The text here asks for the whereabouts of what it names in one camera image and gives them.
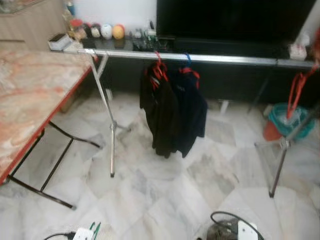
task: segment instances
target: white ball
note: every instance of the white ball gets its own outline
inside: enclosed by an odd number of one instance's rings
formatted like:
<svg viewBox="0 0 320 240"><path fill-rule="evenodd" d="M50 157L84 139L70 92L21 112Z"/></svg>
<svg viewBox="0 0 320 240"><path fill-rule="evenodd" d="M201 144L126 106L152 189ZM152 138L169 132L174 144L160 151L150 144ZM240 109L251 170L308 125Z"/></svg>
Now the white ball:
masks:
<svg viewBox="0 0 320 240"><path fill-rule="evenodd" d="M101 27L101 35L105 38L105 39L111 39L112 38L112 26L109 24L104 24Z"/></svg>

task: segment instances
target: orange ball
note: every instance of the orange ball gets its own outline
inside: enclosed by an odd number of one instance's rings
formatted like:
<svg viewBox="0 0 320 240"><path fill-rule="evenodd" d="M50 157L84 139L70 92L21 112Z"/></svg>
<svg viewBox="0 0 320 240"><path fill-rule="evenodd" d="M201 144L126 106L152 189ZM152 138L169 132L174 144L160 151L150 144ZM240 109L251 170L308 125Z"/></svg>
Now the orange ball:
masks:
<svg viewBox="0 0 320 240"><path fill-rule="evenodd" d="M117 24L112 29L112 35L115 39L123 39L125 36L125 27L121 24Z"/></svg>

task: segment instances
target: wall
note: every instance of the wall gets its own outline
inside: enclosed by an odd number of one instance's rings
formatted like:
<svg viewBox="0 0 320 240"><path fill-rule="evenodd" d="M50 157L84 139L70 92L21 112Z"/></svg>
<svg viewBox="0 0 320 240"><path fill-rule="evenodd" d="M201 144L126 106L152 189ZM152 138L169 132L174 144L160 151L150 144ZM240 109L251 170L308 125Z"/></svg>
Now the wall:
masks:
<svg viewBox="0 0 320 240"><path fill-rule="evenodd" d="M74 0L76 15L87 21L112 25L121 23L128 31L156 24L157 0ZM317 0L301 32L314 39L320 26L320 0Z"/></svg>

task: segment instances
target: marble tabletop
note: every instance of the marble tabletop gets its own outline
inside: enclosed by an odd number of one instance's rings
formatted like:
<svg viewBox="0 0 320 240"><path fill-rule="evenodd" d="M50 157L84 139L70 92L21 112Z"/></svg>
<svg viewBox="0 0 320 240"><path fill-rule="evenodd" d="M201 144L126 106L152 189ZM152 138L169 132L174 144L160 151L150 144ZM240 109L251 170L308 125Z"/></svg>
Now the marble tabletop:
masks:
<svg viewBox="0 0 320 240"><path fill-rule="evenodd" d="M89 71L86 55L0 50L0 184Z"/></svg>

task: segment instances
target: power plug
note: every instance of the power plug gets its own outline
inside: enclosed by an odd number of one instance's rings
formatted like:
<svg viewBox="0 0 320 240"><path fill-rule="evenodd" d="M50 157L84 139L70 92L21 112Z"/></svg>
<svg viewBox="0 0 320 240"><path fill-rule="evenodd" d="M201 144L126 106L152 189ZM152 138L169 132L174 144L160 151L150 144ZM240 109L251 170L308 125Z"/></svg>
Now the power plug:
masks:
<svg viewBox="0 0 320 240"><path fill-rule="evenodd" d="M92 237L94 236L94 232L89 230L89 229L85 229L83 227L80 227L74 237L73 240L92 240Z"/></svg>

